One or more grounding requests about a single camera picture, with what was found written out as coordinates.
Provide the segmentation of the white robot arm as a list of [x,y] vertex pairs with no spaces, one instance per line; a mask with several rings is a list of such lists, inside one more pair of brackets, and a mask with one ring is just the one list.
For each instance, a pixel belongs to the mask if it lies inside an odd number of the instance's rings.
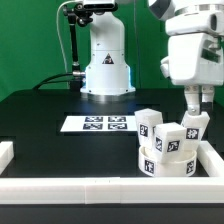
[[[124,56],[124,25],[113,15],[123,0],[83,0],[90,14],[91,59],[82,91],[96,96],[132,92]],[[187,110],[200,113],[211,103],[215,86],[224,83],[224,0],[147,0],[148,9],[165,22],[168,56],[161,71],[185,88]]]

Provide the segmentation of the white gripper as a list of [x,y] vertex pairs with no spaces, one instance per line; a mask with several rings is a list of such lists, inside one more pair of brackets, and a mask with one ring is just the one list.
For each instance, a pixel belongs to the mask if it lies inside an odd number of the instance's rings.
[[184,87],[187,111],[212,113],[214,87],[224,83],[224,13],[219,10],[185,13],[168,19],[165,23],[169,35],[168,56],[161,61],[165,77],[174,85]]

